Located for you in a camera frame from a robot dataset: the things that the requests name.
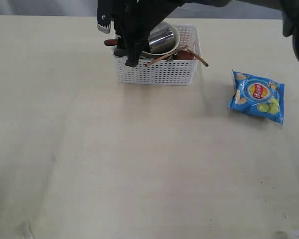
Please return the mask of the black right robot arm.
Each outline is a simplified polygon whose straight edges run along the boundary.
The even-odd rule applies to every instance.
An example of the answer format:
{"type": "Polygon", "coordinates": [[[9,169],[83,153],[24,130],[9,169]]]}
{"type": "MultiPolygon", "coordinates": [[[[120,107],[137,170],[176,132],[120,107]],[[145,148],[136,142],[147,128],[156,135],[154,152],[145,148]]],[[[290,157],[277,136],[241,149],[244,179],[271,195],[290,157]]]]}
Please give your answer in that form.
{"type": "MultiPolygon", "coordinates": [[[[292,39],[292,49],[299,62],[299,0],[247,0],[246,4],[270,9],[280,15],[282,35],[292,39]]],[[[99,0],[96,25],[108,34],[111,29],[119,37],[119,50],[126,66],[136,67],[148,37],[161,22],[185,4],[224,8],[229,0],[99,0]]]]}

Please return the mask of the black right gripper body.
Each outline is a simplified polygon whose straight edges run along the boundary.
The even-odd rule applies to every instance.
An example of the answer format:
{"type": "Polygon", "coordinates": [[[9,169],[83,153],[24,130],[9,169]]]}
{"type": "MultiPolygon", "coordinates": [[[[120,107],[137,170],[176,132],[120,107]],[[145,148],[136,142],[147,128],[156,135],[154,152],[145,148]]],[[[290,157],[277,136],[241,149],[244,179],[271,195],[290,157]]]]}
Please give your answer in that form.
{"type": "Polygon", "coordinates": [[[109,34],[114,23],[116,35],[124,39],[145,38],[176,8],[182,0],[99,0],[96,24],[109,34]]]}

